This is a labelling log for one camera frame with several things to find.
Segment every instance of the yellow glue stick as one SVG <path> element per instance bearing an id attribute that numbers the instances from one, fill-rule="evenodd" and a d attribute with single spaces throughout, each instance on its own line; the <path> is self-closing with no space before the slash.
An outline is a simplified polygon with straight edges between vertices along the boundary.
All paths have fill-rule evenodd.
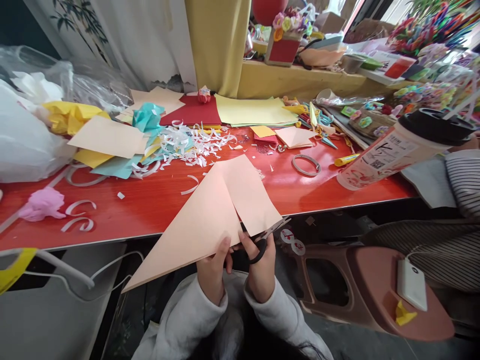
<path id="1" fill-rule="evenodd" d="M 335 166 L 343 166 L 351 163 L 353 160 L 359 157 L 360 154 L 353 154 L 353 155 L 348 155 L 345 157 L 341 157 L 335 160 L 334 164 Z"/>

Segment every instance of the chair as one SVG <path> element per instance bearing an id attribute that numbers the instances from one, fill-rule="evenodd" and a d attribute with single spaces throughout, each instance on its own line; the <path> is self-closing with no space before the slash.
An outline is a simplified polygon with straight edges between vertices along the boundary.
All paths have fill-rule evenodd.
<path id="1" fill-rule="evenodd" d="M 296 260 L 303 290 L 303 297 L 299 301 L 306 312 L 425 342 L 443 341 L 454 335 L 454 325 L 449 315 L 428 285 L 428 311 L 415 309 L 397 294 L 397 262 L 404 258 L 400 252 L 376 246 L 336 247 L 317 244 L 306 245 L 305 255 L 298 256 L 289 246 L 285 249 Z M 340 271 L 348 296 L 344 306 L 316 298 L 307 269 L 308 259 L 329 261 Z M 418 313 L 403 326 L 395 322 L 400 300 L 409 312 Z"/>

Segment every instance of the white sleeve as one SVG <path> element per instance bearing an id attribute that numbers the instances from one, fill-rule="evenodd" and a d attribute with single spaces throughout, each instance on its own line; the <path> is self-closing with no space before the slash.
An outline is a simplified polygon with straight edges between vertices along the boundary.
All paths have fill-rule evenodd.
<path id="1" fill-rule="evenodd" d="M 265 303 L 255 300 L 248 287 L 248 281 L 245 282 L 244 293 L 258 321 L 267 330 L 294 346 L 312 344 L 326 359 L 333 360 L 328 346 L 307 325 L 299 304 L 285 293 L 277 278 L 275 278 L 275 289 Z M 316 353 L 311 349 L 305 348 L 304 353 L 313 359 L 317 358 Z"/>
<path id="2" fill-rule="evenodd" d="M 213 332 L 227 304 L 226 292 L 219 306 L 213 304 L 195 276 L 180 300 L 173 307 L 165 308 L 156 334 L 150 324 L 132 359 L 187 359 L 200 340 Z"/>

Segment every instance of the red table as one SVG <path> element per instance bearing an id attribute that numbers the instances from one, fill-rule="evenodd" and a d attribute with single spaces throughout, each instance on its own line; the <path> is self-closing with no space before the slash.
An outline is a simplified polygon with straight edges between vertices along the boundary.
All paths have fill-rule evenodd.
<path id="1" fill-rule="evenodd" d="M 334 160 L 350 154 L 343 140 L 334 140 L 338 146 L 335 150 L 320 141 L 311 147 L 286 150 L 284 153 L 271 150 L 266 146 L 251 146 L 253 132 L 249 128 L 232 129 L 231 133 L 238 137 L 243 149 L 230 150 L 224 146 L 218 152 L 221 160 L 227 160 L 246 154 L 252 164 L 265 176 L 263 184 L 271 201 L 282 215 L 316 213 L 342 209 L 366 204 L 411 198 L 417 195 L 414 188 L 400 175 L 394 175 L 359 191 L 349 191 L 338 184 L 335 176 L 339 168 Z M 296 154 L 306 154 L 321 164 L 321 173 L 308 177 L 298 173 L 292 166 L 292 158 Z M 217 161 L 214 156 L 208 157 L 208 163 Z M 299 159 L 306 171 L 312 172 L 314 167 L 309 162 Z M 195 185 L 195 181 L 187 175 L 203 179 L 210 167 L 197 165 L 186 166 L 183 161 L 174 160 L 171 166 L 140 180 L 108 178 L 90 187 L 76 187 L 62 179 L 56 186 L 65 195 L 66 207 L 79 200 L 91 200 L 97 209 L 90 204 L 78 206 L 75 211 L 85 211 L 82 215 L 95 222 L 89 232 L 79 231 L 80 222 L 74 224 L 67 232 L 60 229 L 71 216 L 64 219 L 47 217 L 39 222 L 27 222 L 17 219 L 0 234 L 0 251 L 11 248 L 34 247 L 41 249 L 65 248 L 92 243 L 119 241 L 148 235 L 159 235 L 169 225 L 190 195 L 180 195 Z M 55 176 L 39 182 L 0 184 L 3 199 L 0 201 L 0 224 L 19 210 L 28 200 L 31 193 L 48 185 Z M 77 183 L 93 180 L 97 175 L 88 173 L 85 168 L 79 169 L 73 176 Z M 117 193 L 125 195 L 122 200 Z"/>

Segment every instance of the yellow curtain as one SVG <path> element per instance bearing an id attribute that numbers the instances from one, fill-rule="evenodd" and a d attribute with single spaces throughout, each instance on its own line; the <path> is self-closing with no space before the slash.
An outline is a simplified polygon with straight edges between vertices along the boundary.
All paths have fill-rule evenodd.
<path id="1" fill-rule="evenodd" d="M 198 87 L 236 98 L 250 0 L 185 0 Z"/>

